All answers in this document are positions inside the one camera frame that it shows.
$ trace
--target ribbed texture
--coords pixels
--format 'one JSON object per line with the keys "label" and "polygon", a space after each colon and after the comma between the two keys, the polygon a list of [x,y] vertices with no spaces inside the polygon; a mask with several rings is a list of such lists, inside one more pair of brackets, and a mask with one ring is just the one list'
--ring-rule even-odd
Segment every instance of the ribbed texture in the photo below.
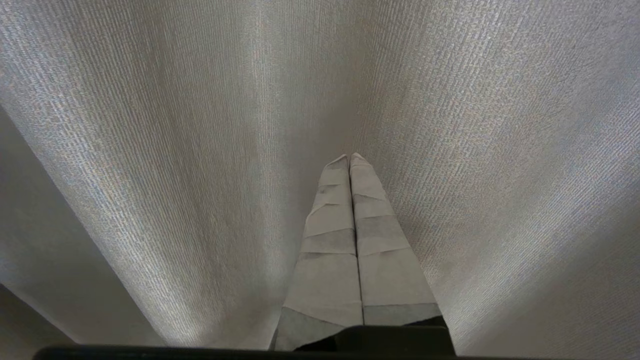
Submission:
{"label": "ribbed texture", "polygon": [[633,358],[638,19],[636,0],[4,0],[0,103],[171,345],[267,346],[322,166],[358,151],[459,354]]}

